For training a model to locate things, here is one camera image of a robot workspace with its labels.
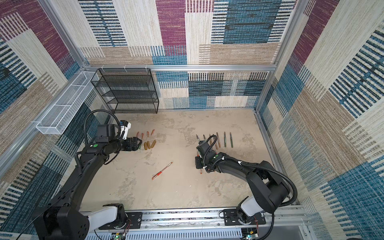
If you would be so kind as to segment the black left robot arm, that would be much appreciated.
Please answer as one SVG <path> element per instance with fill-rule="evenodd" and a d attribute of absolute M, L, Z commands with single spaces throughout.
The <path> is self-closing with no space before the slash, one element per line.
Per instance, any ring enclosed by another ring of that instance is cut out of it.
<path fill-rule="evenodd" d="M 117 120 L 116 125 L 99 125 L 92 143 L 85 142 L 82 151 L 75 153 L 76 168 L 45 208 L 33 212 L 33 224 L 41 240 L 83 240 L 89 232 L 104 225 L 125 228 L 128 216 L 123 204 L 105 205 L 88 216 L 79 209 L 84 195 L 98 170 L 112 162 L 110 154 L 136 151 L 142 144 L 137 137 L 127 136 L 131 124 Z"/>

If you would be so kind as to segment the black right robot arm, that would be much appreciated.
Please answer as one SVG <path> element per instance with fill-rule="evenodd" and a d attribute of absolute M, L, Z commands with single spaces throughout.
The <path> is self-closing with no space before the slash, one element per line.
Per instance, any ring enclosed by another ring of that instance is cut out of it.
<path fill-rule="evenodd" d="M 205 141 L 199 141 L 195 165 L 207 173 L 229 174 L 248 183 L 252 196 L 237 206 L 240 219 L 260 212 L 273 214 L 277 208 L 291 205 L 297 200 L 298 189 L 294 182 L 269 162 L 249 163 L 218 153 L 213 149 L 217 140 L 218 136 L 213 135 Z"/>

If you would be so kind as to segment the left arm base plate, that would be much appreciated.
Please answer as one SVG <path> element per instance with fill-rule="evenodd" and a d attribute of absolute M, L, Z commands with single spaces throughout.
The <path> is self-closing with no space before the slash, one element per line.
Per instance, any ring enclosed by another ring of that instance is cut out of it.
<path fill-rule="evenodd" d="M 139 229 L 141 227 L 142 216 L 142 212 L 126 212 L 122 219 L 117 218 L 115 221 L 99 227 L 98 230 Z"/>

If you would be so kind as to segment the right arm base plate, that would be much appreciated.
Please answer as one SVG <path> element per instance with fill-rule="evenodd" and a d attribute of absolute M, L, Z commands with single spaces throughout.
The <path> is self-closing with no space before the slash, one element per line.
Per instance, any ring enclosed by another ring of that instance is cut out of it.
<path fill-rule="evenodd" d="M 265 225 L 266 219 L 263 213 L 248 216 L 241 209 L 224 209 L 220 211 L 219 217 L 224 219 L 226 226 L 249 226 Z"/>

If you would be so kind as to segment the tan highlighter pen top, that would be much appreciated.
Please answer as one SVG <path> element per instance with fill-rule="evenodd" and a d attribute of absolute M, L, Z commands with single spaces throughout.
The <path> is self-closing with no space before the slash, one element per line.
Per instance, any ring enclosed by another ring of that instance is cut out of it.
<path fill-rule="evenodd" d="M 221 148 L 221 142 L 220 142 L 220 138 L 219 138 L 218 132 L 216 132 L 216 136 L 217 136 L 218 148 Z"/>

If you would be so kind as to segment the dark green marker pen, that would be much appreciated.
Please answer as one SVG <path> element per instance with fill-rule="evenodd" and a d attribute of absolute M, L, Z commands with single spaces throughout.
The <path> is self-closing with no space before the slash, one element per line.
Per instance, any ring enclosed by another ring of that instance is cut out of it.
<path fill-rule="evenodd" d="M 224 147 L 227 147 L 227 137 L 226 137 L 226 132 L 224 132 Z"/>

